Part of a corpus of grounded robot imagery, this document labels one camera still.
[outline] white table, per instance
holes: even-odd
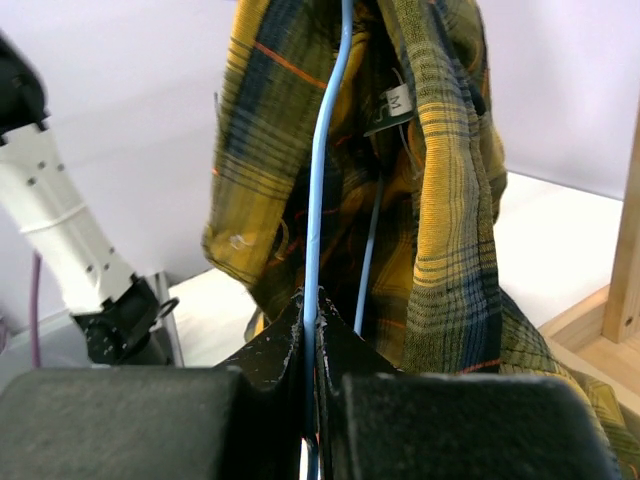
[[[609,284],[621,213],[621,201],[509,175],[500,284],[536,327]]]

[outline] gray surface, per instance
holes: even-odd
[[[235,2],[4,0],[2,29],[41,72],[70,174],[140,274],[207,269],[220,88]],[[0,311],[27,324],[31,250],[0,208]],[[63,310],[48,271],[41,316]]]

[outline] wooden post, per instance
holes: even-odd
[[[619,343],[640,332],[640,110],[602,335]]]

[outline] white wall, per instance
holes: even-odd
[[[640,2],[479,4],[509,168],[621,198],[640,94]]]
[[[514,171],[621,197],[640,91],[640,2],[479,0]],[[0,0],[41,72],[79,189],[141,272],[207,264],[200,234],[235,2]],[[0,210],[0,310],[26,322],[30,250]],[[45,275],[42,315],[63,305]]]
[[[140,273],[207,268],[221,85],[235,2],[0,0],[2,28],[39,70],[79,190]],[[0,209],[0,311],[27,319],[31,252]],[[41,314],[63,309],[45,273]]]

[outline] fabric fold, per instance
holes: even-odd
[[[608,387],[569,372],[499,286],[493,225],[507,185],[488,52],[470,0],[361,0],[325,164],[320,284],[353,318],[379,175],[385,191],[363,338],[407,372],[549,375],[593,414],[624,478],[640,445]],[[241,0],[213,167],[207,258],[276,319],[303,282],[309,163],[340,33],[336,0]],[[407,86],[413,116],[383,118]]]

